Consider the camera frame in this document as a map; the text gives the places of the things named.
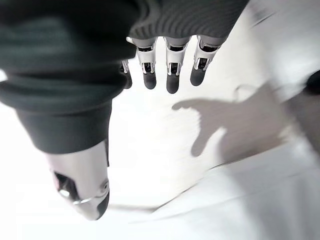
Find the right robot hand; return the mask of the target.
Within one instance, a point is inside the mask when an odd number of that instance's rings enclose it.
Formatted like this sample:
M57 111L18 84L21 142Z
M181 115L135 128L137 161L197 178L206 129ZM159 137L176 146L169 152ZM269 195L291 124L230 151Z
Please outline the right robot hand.
M138 56L156 86L156 40L166 43L166 89L174 94L187 44L198 43L190 81L199 86L246 0L3 0L0 101L44 152L59 194L87 220L108 208L112 100L132 85Z

